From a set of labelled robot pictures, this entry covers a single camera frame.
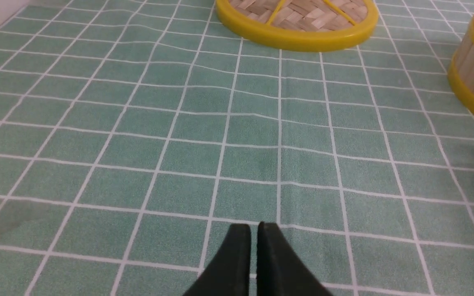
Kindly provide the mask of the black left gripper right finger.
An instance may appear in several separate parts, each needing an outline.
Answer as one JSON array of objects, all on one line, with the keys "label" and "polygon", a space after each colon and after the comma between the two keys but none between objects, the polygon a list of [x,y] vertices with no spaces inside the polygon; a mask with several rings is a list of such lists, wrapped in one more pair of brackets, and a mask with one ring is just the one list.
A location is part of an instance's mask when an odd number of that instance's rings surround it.
[{"label": "black left gripper right finger", "polygon": [[331,296],[305,266],[276,223],[258,225],[256,294],[258,296]]}]

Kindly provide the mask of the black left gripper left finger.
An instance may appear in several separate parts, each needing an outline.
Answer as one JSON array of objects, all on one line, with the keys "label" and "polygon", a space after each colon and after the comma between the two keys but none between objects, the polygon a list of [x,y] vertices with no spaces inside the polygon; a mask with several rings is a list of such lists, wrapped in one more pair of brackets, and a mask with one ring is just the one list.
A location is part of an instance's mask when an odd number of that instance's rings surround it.
[{"label": "black left gripper left finger", "polygon": [[251,229],[231,224],[216,255],[185,296],[248,296]]}]

